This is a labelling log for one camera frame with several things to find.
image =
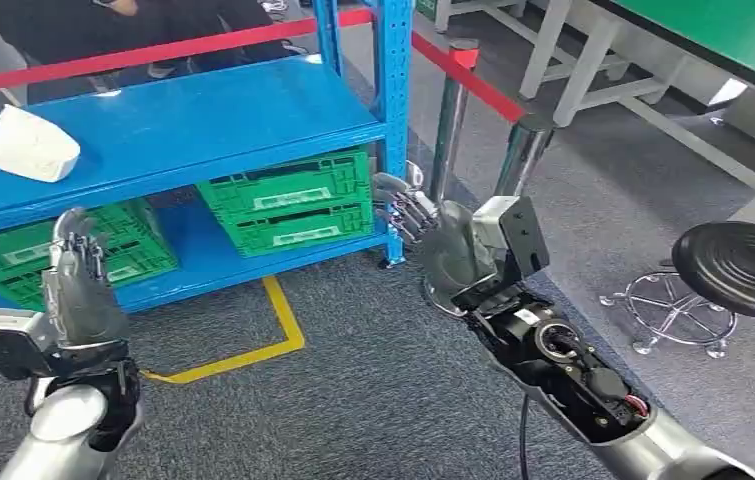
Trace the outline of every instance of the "white bag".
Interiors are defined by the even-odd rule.
[[[0,170],[42,182],[65,178],[80,145],[53,123],[6,105],[0,112]]]

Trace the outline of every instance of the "green tabletop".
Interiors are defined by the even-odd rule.
[[[590,0],[755,85],[755,0]]]

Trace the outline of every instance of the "robotic arm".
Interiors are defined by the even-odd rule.
[[[56,223],[42,274],[47,314],[0,308],[0,373],[30,380],[32,417],[3,480],[107,479],[142,424],[127,318],[84,214],[69,210]]]
[[[431,299],[474,332],[496,365],[622,480],[750,480],[755,471],[691,435],[588,344],[523,279],[548,265],[528,197],[492,197],[473,214],[434,205],[378,173],[378,214],[424,243]]]
[[[755,471],[691,435],[523,282],[548,252],[530,199],[493,197],[471,213],[374,177],[378,215],[424,244],[431,299],[460,317],[495,364],[621,480],[751,480]],[[127,318],[82,209],[57,221],[43,273],[47,314],[0,309],[0,372],[29,379],[27,437],[4,480],[107,479],[142,424]]]

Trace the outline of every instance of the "stacked crate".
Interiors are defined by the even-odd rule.
[[[96,220],[92,233],[105,237],[108,277],[126,285],[177,268],[177,260],[159,231],[144,199],[88,211]],[[0,296],[42,310],[41,271],[49,266],[55,219],[0,230]]]
[[[364,147],[197,184],[245,257],[371,233],[371,180]]]

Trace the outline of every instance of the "stool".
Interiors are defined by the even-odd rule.
[[[671,264],[676,271],[642,275],[628,284],[623,293],[601,296],[601,304],[612,306],[623,302],[633,318],[651,332],[646,340],[633,343],[633,349],[638,353],[649,354],[660,338],[665,338],[686,345],[705,346],[709,356],[724,357],[727,337],[736,328],[737,315],[755,317],[755,224],[719,222],[699,225],[675,242]],[[676,279],[691,291],[679,293],[675,287]],[[643,282],[662,282],[668,298],[638,294],[637,287]],[[640,305],[653,305],[667,312],[662,323],[654,326],[646,321],[637,308]],[[700,311],[723,315],[727,326],[716,331],[698,318]],[[669,329],[679,319],[688,320],[704,335],[670,333]]]

